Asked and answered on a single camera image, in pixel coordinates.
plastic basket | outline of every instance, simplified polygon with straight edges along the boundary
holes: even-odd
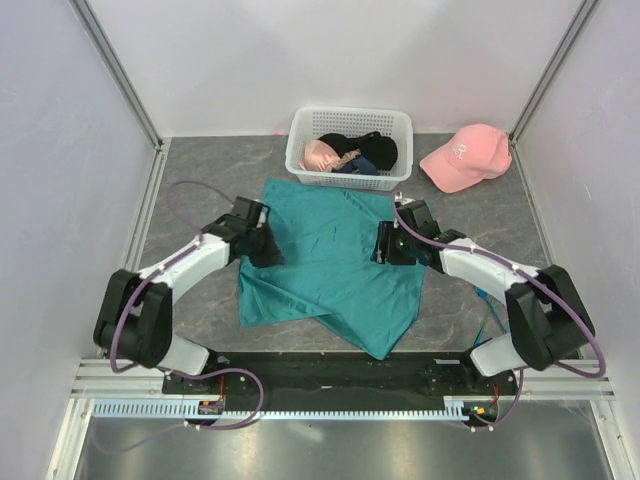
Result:
[[[393,138],[398,146],[398,161],[380,176],[308,172],[300,168],[304,146],[325,133],[359,137],[372,131]],[[366,190],[393,190],[411,175],[413,165],[413,128],[402,112],[349,107],[306,107],[296,112],[287,142],[285,166],[302,183]]]

teal cloth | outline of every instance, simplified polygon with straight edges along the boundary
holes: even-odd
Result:
[[[425,267],[371,261],[388,195],[271,179],[261,201],[284,265],[240,263],[243,326],[312,317],[371,356],[385,358],[418,315]]]

marble-patterned surface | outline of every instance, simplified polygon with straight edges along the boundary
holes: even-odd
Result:
[[[522,263],[542,266],[544,255],[516,165],[503,177],[454,195],[439,192],[417,168],[419,159],[450,135],[416,135],[414,172],[401,184],[405,196],[425,199],[443,229],[455,228],[480,245]],[[162,260],[192,238],[168,210],[168,185],[197,178],[232,197],[259,198],[270,177],[297,181],[284,167],[287,137],[207,137],[174,139],[144,247],[142,266]],[[228,204],[208,190],[181,186],[176,203],[198,224],[228,211]],[[351,350],[347,342],[313,319],[243,328],[238,321],[238,263],[210,275],[176,304],[176,331],[218,351]],[[486,312],[486,304],[462,280],[428,271],[420,313],[396,350],[468,348]],[[498,333],[493,322],[489,336]]]

white wall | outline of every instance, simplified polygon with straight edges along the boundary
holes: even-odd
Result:
[[[5,2],[0,65],[0,472],[31,480],[153,153],[66,0]]]
[[[304,105],[417,131],[518,115],[579,0],[91,0],[165,136],[272,134]]]
[[[640,3],[600,2],[520,144],[640,447]]]

pink baseball cap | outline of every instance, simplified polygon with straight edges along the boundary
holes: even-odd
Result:
[[[502,130],[481,123],[458,130],[448,143],[430,153],[420,168],[445,193],[454,193],[497,178],[511,165],[509,139]]]

